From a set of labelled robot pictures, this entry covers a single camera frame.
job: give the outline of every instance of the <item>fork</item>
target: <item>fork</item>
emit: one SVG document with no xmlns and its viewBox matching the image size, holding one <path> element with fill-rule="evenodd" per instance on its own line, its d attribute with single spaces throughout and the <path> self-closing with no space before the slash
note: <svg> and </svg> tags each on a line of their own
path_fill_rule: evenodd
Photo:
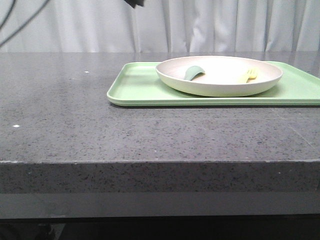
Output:
<svg viewBox="0 0 320 240">
<path fill-rule="evenodd" d="M 241 75 L 236 81 L 237 84 L 245 84 L 248 79 L 255 79 L 258 75 L 258 69 L 256 67 L 249 68 L 248 71 Z"/>
</svg>

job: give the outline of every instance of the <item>black object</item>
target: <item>black object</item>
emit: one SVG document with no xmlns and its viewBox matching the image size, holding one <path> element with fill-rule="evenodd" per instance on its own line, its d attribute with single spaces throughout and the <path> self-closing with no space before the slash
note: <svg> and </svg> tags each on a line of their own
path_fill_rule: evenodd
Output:
<svg viewBox="0 0 320 240">
<path fill-rule="evenodd" d="M 139 5 L 141 7 L 144 6 L 144 0 L 124 0 L 124 1 L 133 8 L 135 8 L 136 5 Z"/>
</svg>

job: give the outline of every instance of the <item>gray granite countertop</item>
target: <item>gray granite countertop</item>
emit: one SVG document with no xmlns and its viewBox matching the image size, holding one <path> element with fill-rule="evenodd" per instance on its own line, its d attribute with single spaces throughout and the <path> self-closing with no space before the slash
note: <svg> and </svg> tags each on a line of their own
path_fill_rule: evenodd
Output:
<svg viewBox="0 0 320 240">
<path fill-rule="evenodd" d="M 317 106 L 108 101 L 124 64 L 195 55 L 320 76 L 319 52 L 1 53 L 0 192 L 319 192 Z"/>
</svg>

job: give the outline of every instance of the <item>curtain fold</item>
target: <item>curtain fold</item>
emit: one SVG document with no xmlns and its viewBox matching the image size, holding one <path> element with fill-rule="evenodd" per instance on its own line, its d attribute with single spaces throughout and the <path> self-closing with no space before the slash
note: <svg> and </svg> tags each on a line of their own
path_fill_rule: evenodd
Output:
<svg viewBox="0 0 320 240">
<path fill-rule="evenodd" d="M 17 1 L 0 42 L 43 0 Z M 11 0 L 2 0 L 0 21 Z M 319 51 L 320 0 L 51 0 L 0 52 Z"/>
</svg>

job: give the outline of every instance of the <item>white plate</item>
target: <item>white plate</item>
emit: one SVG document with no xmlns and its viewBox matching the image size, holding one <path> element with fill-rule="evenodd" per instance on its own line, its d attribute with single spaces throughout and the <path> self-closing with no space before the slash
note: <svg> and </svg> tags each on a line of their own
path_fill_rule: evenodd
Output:
<svg viewBox="0 0 320 240">
<path fill-rule="evenodd" d="M 205 74 L 192 81 L 183 80 L 186 70 L 199 66 Z M 258 75 L 247 83 L 234 83 L 249 68 L 258 68 Z M 272 88 L 283 71 L 270 63 L 233 56 L 187 56 L 173 58 L 156 66 L 160 79 L 169 87 L 207 97 L 243 97 Z"/>
</svg>

